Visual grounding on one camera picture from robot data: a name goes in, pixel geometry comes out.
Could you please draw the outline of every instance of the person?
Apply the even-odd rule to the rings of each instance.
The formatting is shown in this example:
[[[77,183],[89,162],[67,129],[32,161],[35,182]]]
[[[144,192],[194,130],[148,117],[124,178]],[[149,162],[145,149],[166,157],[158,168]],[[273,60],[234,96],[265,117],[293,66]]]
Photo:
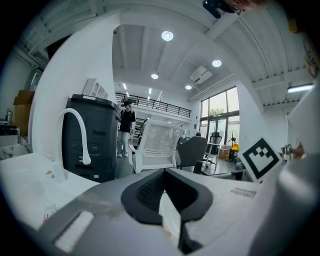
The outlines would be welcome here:
[[[135,112],[131,109],[131,102],[126,100],[122,105],[125,110],[121,111],[120,128],[117,138],[117,157],[121,158],[122,154],[125,158],[128,157],[128,140],[133,134],[136,124]]]

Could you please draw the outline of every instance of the black trash bin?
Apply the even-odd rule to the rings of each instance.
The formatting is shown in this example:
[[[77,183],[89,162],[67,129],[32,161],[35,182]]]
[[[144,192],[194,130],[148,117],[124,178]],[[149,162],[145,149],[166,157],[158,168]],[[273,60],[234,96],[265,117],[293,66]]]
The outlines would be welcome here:
[[[121,116],[119,107],[112,101],[73,94],[67,108],[81,115],[87,137],[91,163],[83,164],[82,137],[79,122],[67,113],[62,129],[63,167],[76,175],[95,182],[115,179],[117,168],[117,125]]]

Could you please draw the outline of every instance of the recessed ceiling light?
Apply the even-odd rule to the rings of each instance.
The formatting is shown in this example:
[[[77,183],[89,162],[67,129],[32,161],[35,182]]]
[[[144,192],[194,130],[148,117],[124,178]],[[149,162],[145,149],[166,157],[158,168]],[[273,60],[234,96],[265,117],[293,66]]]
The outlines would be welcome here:
[[[159,76],[158,76],[157,74],[152,74],[151,77],[152,77],[153,79],[158,79]]]
[[[212,62],[212,65],[216,68],[219,68],[221,66],[222,62],[220,59],[215,59],[213,62]]]
[[[288,93],[308,91],[308,90],[311,90],[313,87],[314,87],[313,84],[306,84],[306,85],[294,86],[294,87],[288,88]]]
[[[171,41],[174,38],[174,34],[172,34],[170,31],[164,31],[161,37],[165,41]]]

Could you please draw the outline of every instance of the black office chair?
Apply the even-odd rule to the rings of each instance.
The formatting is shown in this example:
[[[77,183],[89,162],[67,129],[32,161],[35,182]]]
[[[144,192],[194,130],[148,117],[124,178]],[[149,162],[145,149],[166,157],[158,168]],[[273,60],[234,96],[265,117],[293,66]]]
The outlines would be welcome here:
[[[219,132],[213,132],[212,135],[210,136],[209,143],[220,144],[221,140],[222,140],[222,136],[220,136],[220,133]],[[210,147],[211,147],[211,145],[207,145],[204,154],[206,155],[207,158],[209,158],[209,157],[216,157],[217,158],[216,162],[208,160],[208,162],[210,163],[209,166],[214,164],[215,165],[214,169],[216,169],[217,168],[217,162],[218,162],[219,146],[218,145],[213,145],[212,149],[211,149],[211,152],[209,153]]]

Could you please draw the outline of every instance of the yellow object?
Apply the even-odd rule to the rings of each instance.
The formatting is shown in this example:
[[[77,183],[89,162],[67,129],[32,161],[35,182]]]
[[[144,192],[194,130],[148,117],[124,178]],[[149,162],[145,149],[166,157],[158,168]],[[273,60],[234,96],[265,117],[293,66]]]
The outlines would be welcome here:
[[[237,143],[233,144],[232,150],[239,151],[239,144],[237,144]]]

